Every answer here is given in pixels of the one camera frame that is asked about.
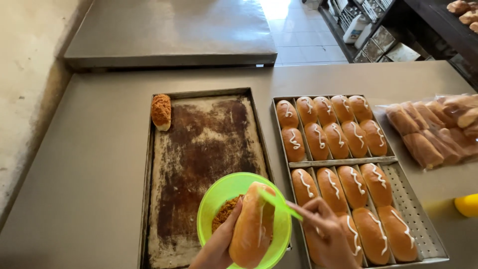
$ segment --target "stainless steel table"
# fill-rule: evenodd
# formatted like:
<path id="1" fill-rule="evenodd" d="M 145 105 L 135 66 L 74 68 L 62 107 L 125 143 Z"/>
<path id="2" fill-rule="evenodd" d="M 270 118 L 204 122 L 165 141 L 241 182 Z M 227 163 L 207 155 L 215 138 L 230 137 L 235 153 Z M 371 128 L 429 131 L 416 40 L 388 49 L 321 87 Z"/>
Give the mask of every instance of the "stainless steel table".
<path id="1" fill-rule="evenodd" d="M 0 268 L 136 268 L 152 94 L 238 87 L 262 104 L 273 176 L 290 200 L 272 97 L 363 93 L 379 105 L 472 92 L 445 61 L 74 75 L 0 234 Z M 478 219 L 450 198 L 478 192 L 478 165 L 423 174 L 381 123 L 451 257 L 422 268 L 477 268 Z M 297 235 L 277 268 L 306 268 Z"/>
<path id="2" fill-rule="evenodd" d="M 74 68 L 273 64 L 259 0 L 96 0 L 65 53 Z"/>

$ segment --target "countertop surface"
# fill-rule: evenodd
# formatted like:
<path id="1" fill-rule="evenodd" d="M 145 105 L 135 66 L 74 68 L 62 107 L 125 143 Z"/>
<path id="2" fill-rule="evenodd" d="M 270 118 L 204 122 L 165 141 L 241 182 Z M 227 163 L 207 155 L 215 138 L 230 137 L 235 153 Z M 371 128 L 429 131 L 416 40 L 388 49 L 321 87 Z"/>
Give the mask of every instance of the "countertop surface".
<path id="1" fill-rule="evenodd" d="M 65 58 L 75 67 L 274 63 L 259 0 L 97 0 Z"/>
<path id="2" fill-rule="evenodd" d="M 0 234 L 0 267 L 136 268 L 152 95 L 241 87 L 252 88 L 272 176 L 289 200 L 272 97 L 364 94 L 382 105 L 473 93 L 445 61 L 76 74 Z M 380 123 L 451 258 L 422 268 L 476 268 L 478 220 L 451 198 L 478 192 L 478 166 L 423 173 Z M 291 243 L 276 267 L 306 268 L 301 235 Z"/>

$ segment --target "green plastic bowl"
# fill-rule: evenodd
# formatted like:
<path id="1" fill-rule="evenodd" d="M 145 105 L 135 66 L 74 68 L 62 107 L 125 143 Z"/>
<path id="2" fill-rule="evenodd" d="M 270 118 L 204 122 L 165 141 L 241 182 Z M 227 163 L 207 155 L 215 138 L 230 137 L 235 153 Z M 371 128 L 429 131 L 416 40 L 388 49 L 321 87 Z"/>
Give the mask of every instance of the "green plastic bowl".
<path id="1" fill-rule="evenodd" d="M 229 174 L 218 181 L 206 191 L 197 212 L 197 235 L 201 246 L 211 238 L 212 220 L 226 200 L 245 194 L 249 185 L 254 182 L 267 184 L 274 189 L 276 196 L 285 201 L 281 191 L 269 180 L 252 173 Z M 285 211 L 275 211 L 274 233 L 272 243 L 257 269 L 270 269 L 282 259 L 291 240 L 291 216 Z M 229 268 L 240 268 L 235 263 Z"/>

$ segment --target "green plastic spatula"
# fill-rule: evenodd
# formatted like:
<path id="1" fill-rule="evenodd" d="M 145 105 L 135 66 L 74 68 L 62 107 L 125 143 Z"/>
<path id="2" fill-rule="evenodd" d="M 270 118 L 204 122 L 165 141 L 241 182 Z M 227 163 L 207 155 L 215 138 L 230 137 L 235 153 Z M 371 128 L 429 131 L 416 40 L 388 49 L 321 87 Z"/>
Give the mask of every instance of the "green plastic spatula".
<path id="1" fill-rule="evenodd" d="M 292 217 L 300 221 L 304 220 L 304 218 L 301 215 L 299 215 L 294 209 L 290 208 L 286 203 L 281 201 L 279 197 L 273 196 L 272 194 L 266 192 L 265 190 L 261 188 L 258 188 L 258 193 L 262 198 L 264 198 L 265 201 L 275 206 L 276 209 L 285 211 L 289 213 Z"/>

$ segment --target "human hand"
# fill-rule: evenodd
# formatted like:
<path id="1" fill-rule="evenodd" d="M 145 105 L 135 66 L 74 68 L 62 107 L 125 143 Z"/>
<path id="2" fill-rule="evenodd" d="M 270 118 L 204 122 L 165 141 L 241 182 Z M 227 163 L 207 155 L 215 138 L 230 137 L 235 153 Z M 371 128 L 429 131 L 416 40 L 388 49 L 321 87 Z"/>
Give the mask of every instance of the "human hand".
<path id="1" fill-rule="evenodd" d="M 319 256 L 329 269 L 359 268 L 350 251 L 347 238 L 338 218 L 321 197 L 317 197 L 303 207 L 287 201 L 287 204 L 303 218 L 302 227 L 315 236 Z"/>
<path id="2" fill-rule="evenodd" d="M 234 226 L 242 210 L 242 197 L 238 199 L 236 206 L 226 221 L 217 228 L 211 238 L 206 242 L 190 269 L 225 269 L 232 264 L 229 255 L 229 244 L 234 233 Z"/>

